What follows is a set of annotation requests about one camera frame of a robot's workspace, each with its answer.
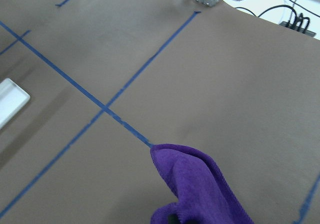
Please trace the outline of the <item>orange connector board far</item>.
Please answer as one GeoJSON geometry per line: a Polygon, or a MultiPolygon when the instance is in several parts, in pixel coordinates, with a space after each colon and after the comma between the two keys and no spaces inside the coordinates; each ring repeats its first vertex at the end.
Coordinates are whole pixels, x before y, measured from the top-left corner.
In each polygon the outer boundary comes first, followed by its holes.
{"type": "Polygon", "coordinates": [[[310,18],[303,16],[301,13],[293,23],[282,21],[279,25],[307,36],[315,37],[316,33],[309,30],[310,23],[310,18]]]}

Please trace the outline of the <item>white towel rack base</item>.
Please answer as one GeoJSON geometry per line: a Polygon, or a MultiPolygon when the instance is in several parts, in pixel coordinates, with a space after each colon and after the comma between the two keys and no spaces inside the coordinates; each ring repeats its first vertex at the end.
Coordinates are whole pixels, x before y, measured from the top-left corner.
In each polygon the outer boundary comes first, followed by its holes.
{"type": "Polygon", "coordinates": [[[0,128],[2,129],[30,100],[30,95],[10,78],[0,84],[0,128]]]}

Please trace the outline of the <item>purple towel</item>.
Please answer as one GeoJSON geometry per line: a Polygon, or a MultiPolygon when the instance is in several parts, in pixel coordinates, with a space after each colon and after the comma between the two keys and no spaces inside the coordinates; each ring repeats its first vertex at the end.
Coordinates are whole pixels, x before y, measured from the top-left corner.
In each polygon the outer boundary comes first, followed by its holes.
{"type": "Polygon", "coordinates": [[[216,162],[192,147],[154,145],[152,161],[169,189],[177,197],[157,209],[151,223],[252,223],[216,162]]]}

